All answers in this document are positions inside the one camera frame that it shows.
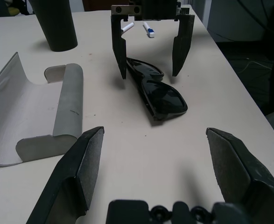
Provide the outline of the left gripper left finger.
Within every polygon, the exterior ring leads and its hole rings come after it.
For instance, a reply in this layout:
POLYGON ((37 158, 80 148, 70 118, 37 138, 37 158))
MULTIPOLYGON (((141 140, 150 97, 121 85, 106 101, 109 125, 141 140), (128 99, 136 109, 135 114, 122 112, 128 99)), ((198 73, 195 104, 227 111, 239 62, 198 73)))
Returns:
POLYGON ((56 164, 28 224, 74 224, 90 209, 104 128, 84 132, 56 164))

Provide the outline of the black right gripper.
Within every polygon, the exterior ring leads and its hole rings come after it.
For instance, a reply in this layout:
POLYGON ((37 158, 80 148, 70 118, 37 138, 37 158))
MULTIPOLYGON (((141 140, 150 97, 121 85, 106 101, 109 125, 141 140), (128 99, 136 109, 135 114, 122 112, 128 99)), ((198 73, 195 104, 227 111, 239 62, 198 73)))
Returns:
POLYGON ((121 21, 132 16, 136 21, 178 20, 178 34, 172 49, 172 76, 182 69, 191 46, 195 16, 177 0, 129 0, 111 6, 112 49, 122 79, 126 79, 126 40, 122 38, 121 21))

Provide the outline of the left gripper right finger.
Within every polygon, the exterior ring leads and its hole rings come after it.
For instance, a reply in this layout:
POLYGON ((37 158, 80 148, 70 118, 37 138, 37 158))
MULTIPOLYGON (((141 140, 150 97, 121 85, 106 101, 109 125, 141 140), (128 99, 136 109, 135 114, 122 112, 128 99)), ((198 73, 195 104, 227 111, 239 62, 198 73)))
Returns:
POLYGON ((225 202, 242 205, 255 224, 274 224, 274 177, 270 171, 232 134, 209 127, 206 135, 225 202))

